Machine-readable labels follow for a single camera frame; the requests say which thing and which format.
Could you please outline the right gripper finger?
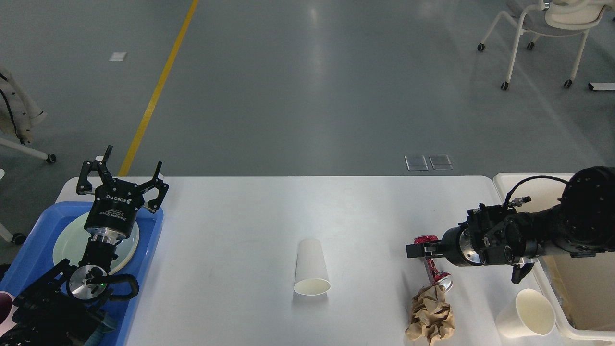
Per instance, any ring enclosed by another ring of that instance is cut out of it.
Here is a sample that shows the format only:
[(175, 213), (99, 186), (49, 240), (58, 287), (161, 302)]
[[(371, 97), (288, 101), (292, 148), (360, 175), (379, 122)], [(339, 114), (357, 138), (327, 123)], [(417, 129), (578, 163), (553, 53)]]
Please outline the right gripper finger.
[(406, 245), (406, 256), (409, 259), (437, 259), (444, 258), (440, 240), (413, 243)]

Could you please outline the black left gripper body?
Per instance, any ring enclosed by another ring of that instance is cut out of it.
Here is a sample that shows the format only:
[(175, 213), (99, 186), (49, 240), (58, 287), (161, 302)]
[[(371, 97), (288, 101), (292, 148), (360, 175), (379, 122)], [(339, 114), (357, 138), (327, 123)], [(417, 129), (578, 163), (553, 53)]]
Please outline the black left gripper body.
[(94, 190), (95, 201), (84, 223), (91, 235), (128, 239), (144, 197), (136, 183), (116, 179)]

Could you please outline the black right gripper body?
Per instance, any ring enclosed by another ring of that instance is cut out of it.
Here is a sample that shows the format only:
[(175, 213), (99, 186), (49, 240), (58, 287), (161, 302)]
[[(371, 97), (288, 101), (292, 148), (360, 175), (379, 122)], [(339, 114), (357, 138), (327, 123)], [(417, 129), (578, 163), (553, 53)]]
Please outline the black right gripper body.
[(464, 227), (456, 226), (444, 233), (440, 241), (444, 258), (459, 267), (482, 266), (479, 254), (472, 247), (470, 237), (464, 232)]

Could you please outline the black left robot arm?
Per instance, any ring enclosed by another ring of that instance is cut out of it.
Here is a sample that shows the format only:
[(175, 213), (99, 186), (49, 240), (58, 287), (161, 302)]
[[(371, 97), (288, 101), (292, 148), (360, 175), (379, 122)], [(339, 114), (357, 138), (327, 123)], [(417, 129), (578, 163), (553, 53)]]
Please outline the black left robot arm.
[(142, 184), (114, 177), (106, 166), (111, 152), (109, 146), (105, 155), (85, 161), (75, 187), (78, 195), (94, 196), (81, 260), (61, 260), (13, 299), (14, 326), (1, 336), (3, 346), (97, 345), (113, 329), (103, 305), (138, 295), (138, 280), (111, 274), (111, 265), (117, 246), (131, 237), (138, 211), (158, 212), (169, 185), (160, 176), (162, 162)]

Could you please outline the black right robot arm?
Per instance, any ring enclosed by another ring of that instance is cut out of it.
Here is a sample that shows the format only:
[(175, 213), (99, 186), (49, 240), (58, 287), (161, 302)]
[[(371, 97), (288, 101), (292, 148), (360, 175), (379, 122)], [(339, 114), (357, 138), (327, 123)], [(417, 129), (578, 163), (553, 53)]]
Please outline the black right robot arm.
[(536, 258), (567, 253), (591, 258), (614, 250), (615, 172), (595, 166), (578, 171), (565, 182), (558, 204), (538, 212), (519, 212), (529, 196), (468, 210), (467, 219), (441, 238), (427, 236), (406, 246), (408, 258), (426, 262), (445, 258), (456, 266), (509, 265), (511, 281), (520, 283)]

